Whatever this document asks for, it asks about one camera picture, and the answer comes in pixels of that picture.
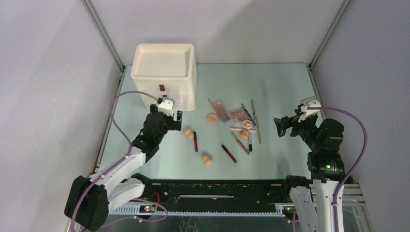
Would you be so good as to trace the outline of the peach beauty sponge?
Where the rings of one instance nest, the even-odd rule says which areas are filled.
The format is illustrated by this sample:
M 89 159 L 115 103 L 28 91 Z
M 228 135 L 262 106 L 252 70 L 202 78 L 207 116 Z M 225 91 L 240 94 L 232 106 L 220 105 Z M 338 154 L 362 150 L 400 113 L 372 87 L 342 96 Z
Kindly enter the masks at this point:
M 189 139 L 194 139 L 195 137 L 194 132 L 190 128 L 185 129 L 184 134 Z
M 206 166 L 210 166 L 213 164 L 213 159 L 210 155 L 208 155 L 207 153 L 203 153 L 202 156 L 202 161 Z
M 250 131 L 247 130 L 247 129 L 242 130 L 241 133 L 240 133 L 240 138 L 242 140 L 248 140 L 249 136 L 250 136 Z

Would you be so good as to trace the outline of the red lip gloss black cap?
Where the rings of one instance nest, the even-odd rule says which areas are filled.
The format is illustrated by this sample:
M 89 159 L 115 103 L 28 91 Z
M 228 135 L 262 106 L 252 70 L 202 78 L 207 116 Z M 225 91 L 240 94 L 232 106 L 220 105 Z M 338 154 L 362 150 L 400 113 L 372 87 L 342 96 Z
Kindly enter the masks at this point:
M 195 152 L 198 152 L 198 141 L 197 141 L 197 133 L 194 131 L 193 132 L 193 139 L 194 139 L 194 148 L 195 148 Z

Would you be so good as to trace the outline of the round peach powder puff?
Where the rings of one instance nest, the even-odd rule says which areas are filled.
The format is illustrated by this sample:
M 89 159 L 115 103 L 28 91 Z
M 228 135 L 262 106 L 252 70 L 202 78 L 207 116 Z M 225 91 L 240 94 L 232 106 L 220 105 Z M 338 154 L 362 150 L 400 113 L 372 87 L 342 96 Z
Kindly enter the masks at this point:
M 216 125 L 219 121 L 219 118 L 216 114 L 210 113 L 206 116 L 206 121 L 209 125 Z

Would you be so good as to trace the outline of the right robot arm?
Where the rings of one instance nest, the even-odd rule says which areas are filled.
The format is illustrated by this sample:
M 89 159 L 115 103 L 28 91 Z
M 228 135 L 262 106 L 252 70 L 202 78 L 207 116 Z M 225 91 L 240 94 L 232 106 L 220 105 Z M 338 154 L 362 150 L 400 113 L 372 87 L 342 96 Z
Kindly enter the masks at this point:
M 310 148 L 307 166 L 314 188 L 301 176 L 287 176 L 281 189 L 282 198 L 293 202 L 293 218 L 298 219 L 304 232 L 342 232 L 342 197 L 344 188 L 338 188 L 345 177 L 345 168 L 339 154 L 344 126 L 326 119 L 316 126 L 317 116 L 300 121 L 300 115 L 274 118 L 279 137 L 291 129 L 291 136 L 300 136 Z

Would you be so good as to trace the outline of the white drawer organizer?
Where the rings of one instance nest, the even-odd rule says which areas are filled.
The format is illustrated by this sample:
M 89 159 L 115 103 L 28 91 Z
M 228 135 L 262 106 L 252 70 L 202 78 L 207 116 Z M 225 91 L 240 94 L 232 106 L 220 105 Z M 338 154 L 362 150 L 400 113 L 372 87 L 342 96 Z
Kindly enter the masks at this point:
M 188 43 L 141 43 L 136 47 L 130 77 L 137 90 L 175 100 L 174 108 L 196 108 L 197 70 L 194 46 Z

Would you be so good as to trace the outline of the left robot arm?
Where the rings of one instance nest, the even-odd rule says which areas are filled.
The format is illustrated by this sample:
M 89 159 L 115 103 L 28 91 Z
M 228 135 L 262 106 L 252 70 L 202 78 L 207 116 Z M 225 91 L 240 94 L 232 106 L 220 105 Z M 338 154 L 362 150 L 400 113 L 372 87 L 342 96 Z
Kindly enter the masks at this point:
M 72 224 L 79 224 L 94 232 L 103 227 L 108 216 L 129 200 L 148 201 L 153 188 L 142 180 L 130 177 L 146 164 L 159 150 L 168 131 L 180 131 L 182 111 L 173 112 L 169 100 L 152 104 L 143 128 L 130 142 L 127 153 L 110 167 L 90 177 L 78 176 L 72 183 L 64 215 Z

